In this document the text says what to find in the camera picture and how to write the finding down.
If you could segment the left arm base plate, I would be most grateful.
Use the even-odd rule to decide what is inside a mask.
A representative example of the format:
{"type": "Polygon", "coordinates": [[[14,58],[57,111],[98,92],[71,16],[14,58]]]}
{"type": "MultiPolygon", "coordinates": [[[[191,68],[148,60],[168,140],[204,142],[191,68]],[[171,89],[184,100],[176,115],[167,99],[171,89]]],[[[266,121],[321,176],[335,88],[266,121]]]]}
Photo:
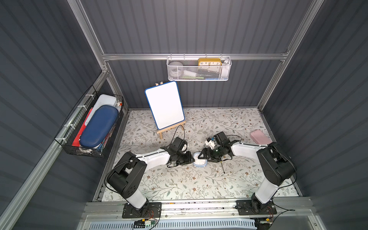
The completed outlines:
{"type": "Polygon", "coordinates": [[[162,203],[161,202],[148,202],[143,205],[142,208],[137,209],[133,207],[131,204],[126,203],[123,208],[123,219],[148,219],[148,218],[159,218],[162,212],[162,203]]]}

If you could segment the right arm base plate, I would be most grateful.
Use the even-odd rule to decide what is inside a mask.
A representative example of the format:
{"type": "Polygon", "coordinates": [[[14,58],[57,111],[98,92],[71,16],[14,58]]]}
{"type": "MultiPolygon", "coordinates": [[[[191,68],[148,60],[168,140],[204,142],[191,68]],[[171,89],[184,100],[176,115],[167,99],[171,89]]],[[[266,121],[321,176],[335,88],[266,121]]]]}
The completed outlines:
{"type": "Polygon", "coordinates": [[[274,216],[277,214],[277,209],[272,201],[266,204],[262,204],[257,200],[237,200],[235,209],[239,215],[269,215],[274,216]]]}

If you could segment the light blue alarm clock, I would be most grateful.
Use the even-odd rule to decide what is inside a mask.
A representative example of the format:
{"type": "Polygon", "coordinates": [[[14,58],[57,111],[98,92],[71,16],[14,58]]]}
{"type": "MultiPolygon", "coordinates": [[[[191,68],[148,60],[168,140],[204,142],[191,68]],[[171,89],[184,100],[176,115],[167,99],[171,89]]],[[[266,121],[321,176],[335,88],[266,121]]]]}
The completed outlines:
{"type": "Polygon", "coordinates": [[[206,159],[199,159],[200,152],[196,152],[193,154],[194,162],[193,165],[197,168],[204,168],[207,166],[208,161],[206,159]]]}

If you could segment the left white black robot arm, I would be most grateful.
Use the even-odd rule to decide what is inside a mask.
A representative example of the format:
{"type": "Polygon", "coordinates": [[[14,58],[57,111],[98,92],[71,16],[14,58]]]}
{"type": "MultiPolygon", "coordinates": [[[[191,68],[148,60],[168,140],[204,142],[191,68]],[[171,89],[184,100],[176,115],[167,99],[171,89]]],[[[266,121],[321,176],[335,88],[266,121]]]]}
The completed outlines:
{"type": "Polygon", "coordinates": [[[187,141],[176,137],[168,146],[145,154],[126,152],[104,179],[106,188],[121,195],[134,209],[141,210],[148,199],[139,190],[144,174],[157,166],[174,168],[194,162],[187,141]]]}

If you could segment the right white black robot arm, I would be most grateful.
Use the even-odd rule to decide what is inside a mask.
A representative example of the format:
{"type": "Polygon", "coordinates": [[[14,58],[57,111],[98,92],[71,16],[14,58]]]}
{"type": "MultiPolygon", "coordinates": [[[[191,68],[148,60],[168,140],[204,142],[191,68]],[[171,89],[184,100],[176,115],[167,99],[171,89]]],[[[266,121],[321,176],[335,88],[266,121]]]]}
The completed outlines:
{"type": "Polygon", "coordinates": [[[206,147],[198,155],[198,160],[220,163],[227,155],[256,160],[261,165],[265,179],[252,194],[250,204],[243,209],[250,210],[254,214],[276,213],[273,197],[283,187],[284,181],[296,174],[295,165],[278,143],[255,145],[242,143],[240,140],[230,141],[224,132],[220,132],[208,138],[205,144],[206,147]]]}

